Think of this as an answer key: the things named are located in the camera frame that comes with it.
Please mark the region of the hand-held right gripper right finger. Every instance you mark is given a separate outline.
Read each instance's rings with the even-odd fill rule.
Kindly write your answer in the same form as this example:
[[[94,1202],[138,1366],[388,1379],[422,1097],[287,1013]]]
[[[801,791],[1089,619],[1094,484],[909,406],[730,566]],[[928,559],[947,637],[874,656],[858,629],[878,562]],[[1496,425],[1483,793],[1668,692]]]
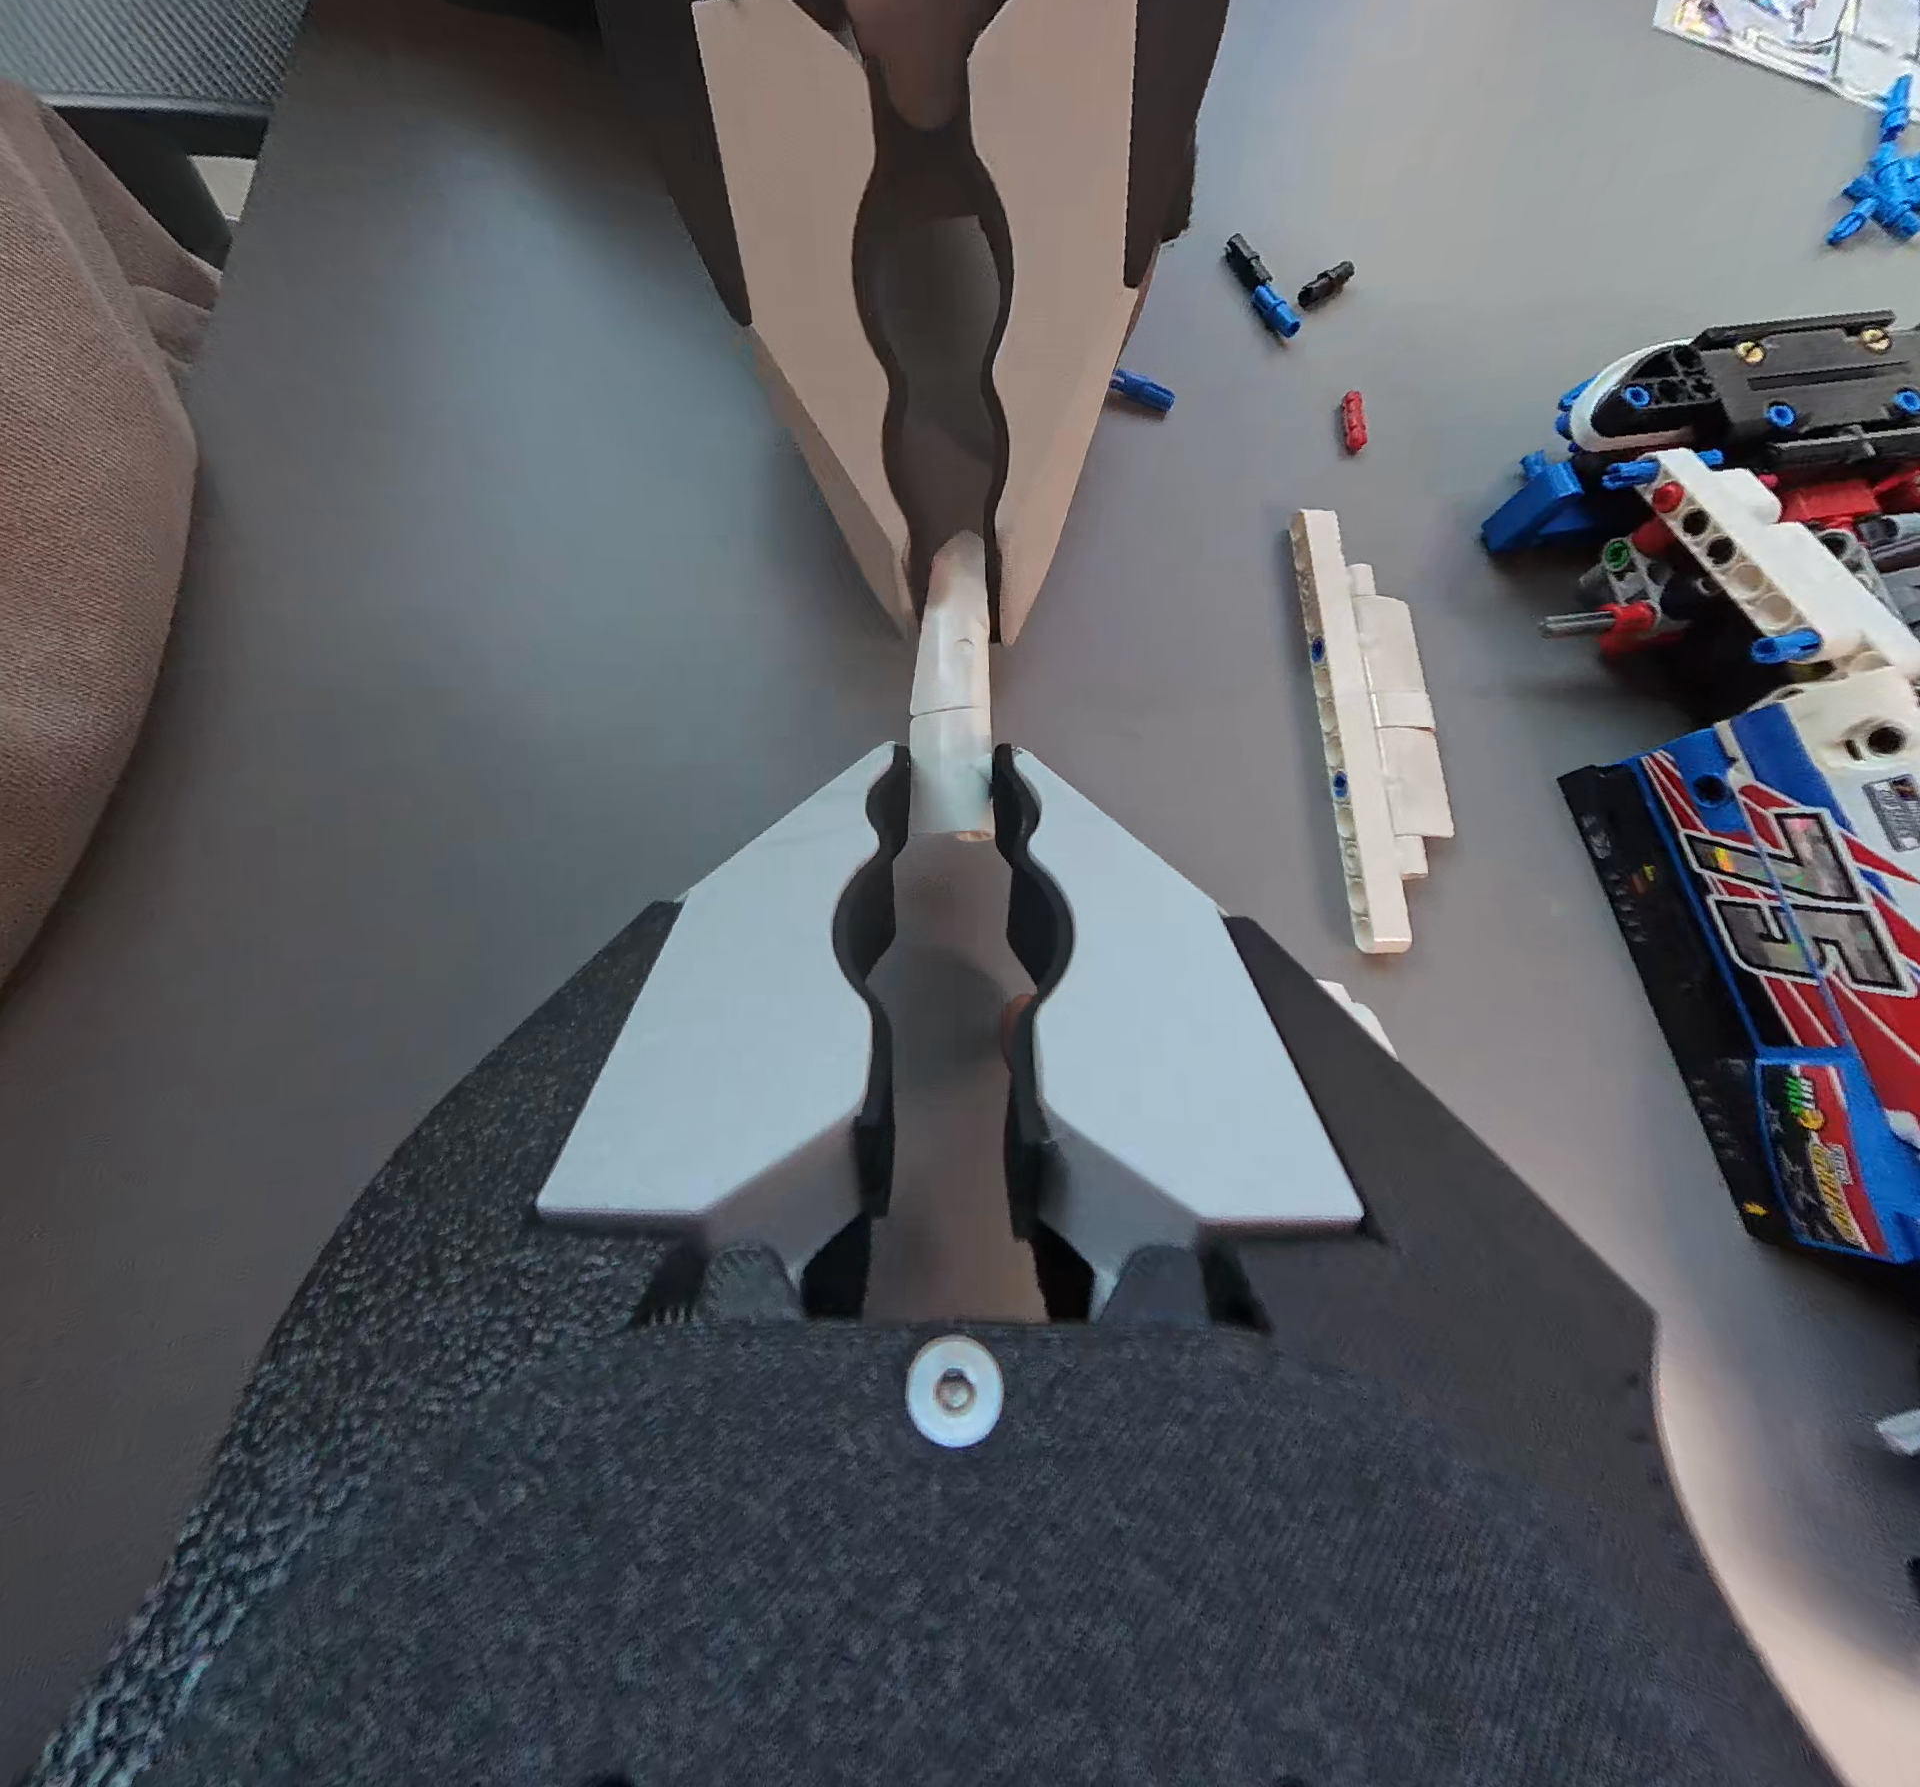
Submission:
[[[1033,1003],[1003,1183],[1050,1321],[1171,1259],[1179,1313],[1244,1293],[1240,1248],[1345,1240],[1363,1205],[1244,955],[1256,933],[1029,750],[994,754],[1005,945]]]

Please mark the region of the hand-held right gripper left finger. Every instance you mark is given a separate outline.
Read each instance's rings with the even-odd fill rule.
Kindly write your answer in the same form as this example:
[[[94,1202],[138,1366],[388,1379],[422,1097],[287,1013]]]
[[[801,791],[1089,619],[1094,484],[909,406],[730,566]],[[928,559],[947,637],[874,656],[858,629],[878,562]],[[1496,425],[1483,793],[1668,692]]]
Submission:
[[[674,902],[543,1226],[759,1248],[809,1319],[862,1319],[896,1140],[873,972],[908,815],[908,750],[881,743]]]

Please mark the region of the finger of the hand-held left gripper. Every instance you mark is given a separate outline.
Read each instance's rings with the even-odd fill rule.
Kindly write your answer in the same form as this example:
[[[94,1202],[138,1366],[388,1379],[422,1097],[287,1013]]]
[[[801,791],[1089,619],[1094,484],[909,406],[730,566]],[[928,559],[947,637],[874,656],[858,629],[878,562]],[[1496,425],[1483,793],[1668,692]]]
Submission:
[[[997,634],[1058,552],[1136,295],[1126,283],[1138,0],[1003,0],[969,62],[971,143],[1011,263],[992,381],[1005,429]]]
[[[696,0],[691,18],[754,371],[867,590],[916,637],[909,531],[882,447],[891,392],[852,263],[876,165],[865,70],[793,0]]]

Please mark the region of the white curved brick piece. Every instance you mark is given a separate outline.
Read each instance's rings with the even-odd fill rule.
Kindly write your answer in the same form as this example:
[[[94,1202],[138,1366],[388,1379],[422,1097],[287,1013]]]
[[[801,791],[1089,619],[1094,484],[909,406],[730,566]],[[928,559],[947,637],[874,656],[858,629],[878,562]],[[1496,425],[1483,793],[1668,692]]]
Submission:
[[[909,716],[988,714],[990,708],[988,551],[982,535],[959,531],[928,569]]]
[[[908,829],[917,841],[994,838],[994,750],[994,723],[985,708],[911,714]]]

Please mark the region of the person's left hand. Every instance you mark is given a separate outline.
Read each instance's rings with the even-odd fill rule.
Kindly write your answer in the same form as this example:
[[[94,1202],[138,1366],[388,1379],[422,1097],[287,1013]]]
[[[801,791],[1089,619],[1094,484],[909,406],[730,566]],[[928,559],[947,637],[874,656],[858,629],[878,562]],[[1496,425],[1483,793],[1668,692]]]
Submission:
[[[898,120],[936,133],[961,106],[971,47],[997,0],[843,0],[854,41]]]

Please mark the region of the long white brick beam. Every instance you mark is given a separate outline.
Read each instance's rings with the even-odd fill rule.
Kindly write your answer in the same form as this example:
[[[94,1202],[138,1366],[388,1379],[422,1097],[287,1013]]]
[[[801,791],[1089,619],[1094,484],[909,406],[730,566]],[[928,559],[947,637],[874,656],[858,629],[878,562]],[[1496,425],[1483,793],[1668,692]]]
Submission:
[[[1348,559],[1330,511],[1299,511],[1287,544],[1352,939],[1399,955],[1413,943],[1407,888],[1454,838],[1416,625]]]

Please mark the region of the blue white red toy car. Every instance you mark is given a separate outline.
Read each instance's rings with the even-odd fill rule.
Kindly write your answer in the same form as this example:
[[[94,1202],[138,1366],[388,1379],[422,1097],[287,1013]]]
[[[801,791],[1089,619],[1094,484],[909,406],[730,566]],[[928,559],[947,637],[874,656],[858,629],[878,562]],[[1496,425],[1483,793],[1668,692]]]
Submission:
[[[1561,394],[1492,561],[1695,725],[1559,793],[1748,1235],[1917,1260],[1917,349],[1888,309],[1702,330]]]

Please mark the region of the black office chair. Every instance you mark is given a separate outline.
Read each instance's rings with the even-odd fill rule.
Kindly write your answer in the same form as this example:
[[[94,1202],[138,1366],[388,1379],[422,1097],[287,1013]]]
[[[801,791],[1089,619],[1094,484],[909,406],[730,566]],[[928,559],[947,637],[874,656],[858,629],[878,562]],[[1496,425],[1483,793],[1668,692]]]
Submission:
[[[222,269],[233,226],[194,161],[258,157],[307,2],[2,0],[2,70]]]

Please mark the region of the cluster of blue connectors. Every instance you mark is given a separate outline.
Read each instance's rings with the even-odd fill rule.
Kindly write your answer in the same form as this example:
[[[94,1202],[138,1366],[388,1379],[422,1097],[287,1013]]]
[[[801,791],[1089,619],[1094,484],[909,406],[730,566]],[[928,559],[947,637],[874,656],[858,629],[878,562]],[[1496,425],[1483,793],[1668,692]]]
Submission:
[[[1907,72],[1888,86],[1879,140],[1860,173],[1841,187],[1847,212],[1822,237],[1825,248],[1847,244],[1869,224],[1899,244],[1917,237],[1917,157],[1904,147],[1912,120],[1912,80]]]

